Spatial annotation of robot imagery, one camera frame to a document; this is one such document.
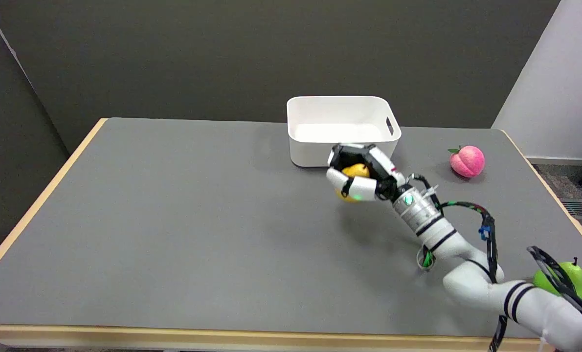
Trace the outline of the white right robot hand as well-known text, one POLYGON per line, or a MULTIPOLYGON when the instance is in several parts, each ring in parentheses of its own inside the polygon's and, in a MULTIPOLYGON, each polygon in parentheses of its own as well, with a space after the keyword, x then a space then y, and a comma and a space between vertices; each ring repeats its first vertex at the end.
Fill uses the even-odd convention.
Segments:
POLYGON ((394 201, 406 177, 375 144, 338 143, 331 149, 326 177, 341 196, 358 202, 394 201), (347 176, 343 170, 362 163, 368 176, 347 176))

